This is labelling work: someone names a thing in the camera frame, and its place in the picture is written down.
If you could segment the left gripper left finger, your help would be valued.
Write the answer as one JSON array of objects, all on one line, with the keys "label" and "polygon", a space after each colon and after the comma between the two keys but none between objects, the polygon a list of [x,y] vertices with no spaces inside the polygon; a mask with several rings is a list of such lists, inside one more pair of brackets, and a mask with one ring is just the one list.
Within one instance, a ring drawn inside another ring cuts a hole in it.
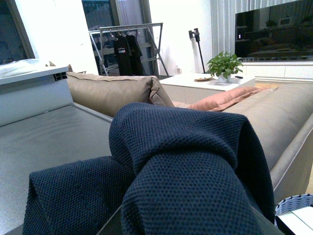
[{"label": "left gripper left finger", "polygon": [[[253,205],[251,205],[256,222],[263,235],[283,235],[277,227],[268,221]],[[97,235],[122,235],[121,206],[114,212],[110,219],[103,225]]]}]

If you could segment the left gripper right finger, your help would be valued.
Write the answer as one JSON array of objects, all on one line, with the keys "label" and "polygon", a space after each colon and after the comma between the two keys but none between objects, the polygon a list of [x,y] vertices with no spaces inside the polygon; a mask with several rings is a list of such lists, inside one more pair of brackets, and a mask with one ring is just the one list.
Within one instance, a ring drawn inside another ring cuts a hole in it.
[{"label": "left gripper right finger", "polygon": [[278,228],[286,235],[313,234],[313,208],[304,207],[276,216]]}]

